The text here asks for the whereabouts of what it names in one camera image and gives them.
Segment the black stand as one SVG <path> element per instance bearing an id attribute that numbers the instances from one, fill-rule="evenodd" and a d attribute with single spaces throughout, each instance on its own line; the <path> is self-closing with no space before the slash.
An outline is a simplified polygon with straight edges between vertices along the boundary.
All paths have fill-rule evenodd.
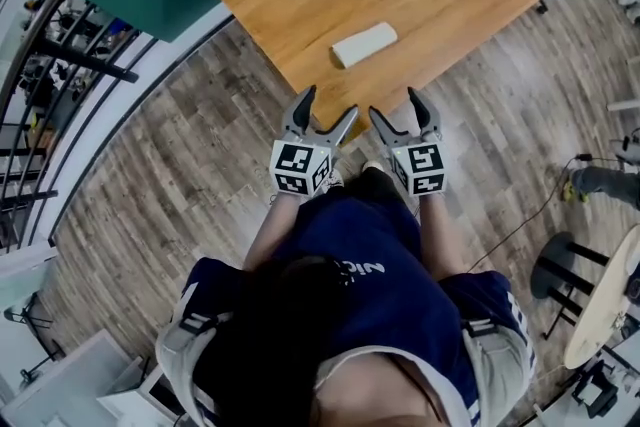
<path id="1" fill-rule="evenodd" d="M 3 311 L 4 318 L 27 327 L 40 347 L 51 361 L 58 361 L 66 356 L 61 345 L 47 331 L 53 326 L 53 320 L 45 318 L 44 308 L 38 293 L 32 293 L 22 306 L 11 306 Z"/>

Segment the person's grey strapped vest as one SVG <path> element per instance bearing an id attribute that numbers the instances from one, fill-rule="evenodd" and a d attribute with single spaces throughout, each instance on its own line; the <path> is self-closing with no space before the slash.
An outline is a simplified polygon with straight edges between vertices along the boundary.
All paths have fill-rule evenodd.
<path id="1" fill-rule="evenodd" d="M 223 427 L 213 399 L 194 384 L 192 374 L 218 326 L 228 318 L 227 314 L 212 319 L 198 314 L 191 319 L 178 317 L 156 341 L 158 364 L 187 416 L 198 427 Z M 364 346 L 327 360 L 320 366 L 316 386 L 321 387 L 339 367 L 357 356 L 399 356 L 412 362 L 440 394 L 454 427 L 496 427 L 526 391 L 535 355 L 529 342 L 517 332 L 487 320 L 472 322 L 462 334 L 472 368 L 471 383 L 478 395 L 468 407 L 463 406 L 453 382 L 433 365 L 416 354 L 386 346 Z"/>

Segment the person's left forearm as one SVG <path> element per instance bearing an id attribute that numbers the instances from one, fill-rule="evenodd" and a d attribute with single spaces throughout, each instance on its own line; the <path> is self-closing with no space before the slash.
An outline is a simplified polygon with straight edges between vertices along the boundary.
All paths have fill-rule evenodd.
<path id="1" fill-rule="evenodd" d="M 282 192 L 275 196 L 249 248 L 244 270 L 253 271 L 272 257 L 295 226 L 300 205 L 299 196 Z"/>

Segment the black device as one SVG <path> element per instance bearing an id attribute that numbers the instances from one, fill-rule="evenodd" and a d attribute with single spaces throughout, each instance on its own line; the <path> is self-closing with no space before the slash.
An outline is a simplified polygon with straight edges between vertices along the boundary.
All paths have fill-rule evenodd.
<path id="1" fill-rule="evenodd" d="M 617 403 L 618 387 L 609 379 L 612 367 L 598 360 L 582 371 L 571 392 L 572 398 L 586 410 L 589 419 L 604 417 Z"/>

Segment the person's left white shoe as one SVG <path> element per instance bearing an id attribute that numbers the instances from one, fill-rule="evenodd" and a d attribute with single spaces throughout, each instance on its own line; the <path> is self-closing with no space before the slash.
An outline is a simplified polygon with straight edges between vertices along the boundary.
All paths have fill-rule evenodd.
<path id="1" fill-rule="evenodd" d="M 343 187 L 344 179 L 337 168 L 333 168 L 327 178 L 322 183 L 322 191 L 327 193 L 329 190 L 336 187 Z"/>

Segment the person's right forearm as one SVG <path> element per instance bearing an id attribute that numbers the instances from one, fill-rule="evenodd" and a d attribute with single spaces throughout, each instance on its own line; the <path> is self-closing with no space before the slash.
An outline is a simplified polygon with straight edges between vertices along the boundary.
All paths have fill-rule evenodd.
<path id="1" fill-rule="evenodd" d="M 462 240 L 440 194 L 419 199 L 421 261 L 436 281 L 466 272 Z"/>

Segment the round pale table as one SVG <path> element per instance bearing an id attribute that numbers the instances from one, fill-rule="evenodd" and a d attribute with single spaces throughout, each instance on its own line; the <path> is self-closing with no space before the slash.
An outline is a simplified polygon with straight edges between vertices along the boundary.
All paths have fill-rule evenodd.
<path id="1" fill-rule="evenodd" d="M 629 309 L 625 289 L 630 262 L 640 257 L 640 224 L 634 225 L 609 258 L 600 280 L 577 318 L 564 353 L 563 365 L 576 369 L 604 348 Z"/>

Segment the black metal railing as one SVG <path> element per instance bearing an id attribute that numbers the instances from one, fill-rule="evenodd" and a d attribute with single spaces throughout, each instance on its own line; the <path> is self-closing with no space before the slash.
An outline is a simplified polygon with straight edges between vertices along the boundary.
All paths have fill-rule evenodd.
<path id="1" fill-rule="evenodd" d="M 33 243 L 44 208 L 58 195 L 47 176 L 51 163 L 98 82 L 138 79 L 116 61 L 140 30 L 117 30 L 113 16 L 91 29 L 99 6 L 73 2 L 42 0 L 0 87 L 0 254 Z"/>

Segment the person's navy shirt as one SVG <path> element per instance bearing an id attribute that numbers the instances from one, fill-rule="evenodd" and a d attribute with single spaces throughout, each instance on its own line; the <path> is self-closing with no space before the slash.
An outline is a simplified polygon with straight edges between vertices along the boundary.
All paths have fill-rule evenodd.
<path id="1" fill-rule="evenodd" d="M 408 360 L 360 355 L 317 387 L 320 366 L 364 346 L 402 349 L 451 380 L 468 407 L 478 398 L 462 334 L 472 322 L 517 332 L 535 355 L 502 274 L 436 281 L 421 261 L 419 215 L 344 187 L 301 202 L 290 234 L 257 269 L 200 259 L 183 297 L 183 318 L 229 316 L 192 374 L 223 427 L 454 427 Z"/>

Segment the person's black trousers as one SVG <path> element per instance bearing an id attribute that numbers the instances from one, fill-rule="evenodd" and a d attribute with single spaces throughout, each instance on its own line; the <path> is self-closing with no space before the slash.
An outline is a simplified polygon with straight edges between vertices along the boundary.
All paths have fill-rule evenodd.
<path id="1" fill-rule="evenodd" d="M 391 203 L 404 200 L 393 179 L 376 167 L 364 169 L 358 176 L 345 183 L 345 192 L 359 200 L 375 203 Z"/>

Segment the white cabinet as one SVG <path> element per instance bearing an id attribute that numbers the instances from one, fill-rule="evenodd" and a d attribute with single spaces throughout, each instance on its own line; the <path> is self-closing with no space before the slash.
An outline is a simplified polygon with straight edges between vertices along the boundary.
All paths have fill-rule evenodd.
<path id="1" fill-rule="evenodd" d="M 105 330 L 0 409 L 9 427 L 172 427 L 139 391 L 142 358 Z"/>

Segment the white rectangular block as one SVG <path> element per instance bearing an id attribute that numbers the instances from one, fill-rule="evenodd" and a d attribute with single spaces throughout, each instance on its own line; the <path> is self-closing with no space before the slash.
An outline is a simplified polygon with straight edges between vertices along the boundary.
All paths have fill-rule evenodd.
<path id="1" fill-rule="evenodd" d="M 333 55 L 345 69 L 391 46 L 398 40 L 395 29 L 387 22 L 343 39 L 331 47 Z"/>

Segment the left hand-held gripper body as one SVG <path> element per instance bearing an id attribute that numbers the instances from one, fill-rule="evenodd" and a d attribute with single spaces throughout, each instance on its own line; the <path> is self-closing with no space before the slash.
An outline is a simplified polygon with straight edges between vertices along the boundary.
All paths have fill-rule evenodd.
<path id="1" fill-rule="evenodd" d="M 274 141 L 269 172 L 278 192 L 300 197 L 315 196 L 333 170 L 337 136 L 332 132 L 303 133 L 286 125 Z"/>

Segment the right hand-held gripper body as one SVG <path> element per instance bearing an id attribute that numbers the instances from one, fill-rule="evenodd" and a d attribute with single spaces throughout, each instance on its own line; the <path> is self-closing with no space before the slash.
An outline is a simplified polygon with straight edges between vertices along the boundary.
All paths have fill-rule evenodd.
<path id="1" fill-rule="evenodd" d="M 409 196 L 443 192 L 447 183 L 442 156 L 442 135 L 438 130 L 419 137 L 408 131 L 391 131 L 391 168 Z"/>

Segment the wooden desk with white legs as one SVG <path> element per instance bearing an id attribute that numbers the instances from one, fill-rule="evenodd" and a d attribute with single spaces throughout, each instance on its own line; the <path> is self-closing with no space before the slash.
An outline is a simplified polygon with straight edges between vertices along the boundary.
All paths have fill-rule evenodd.
<path id="1" fill-rule="evenodd" d="M 317 86 L 322 128 L 357 105 L 389 113 L 538 0 L 221 0 L 295 91 Z M 331 47 L 387 22 L 398 40 L 350 68 Z"/>

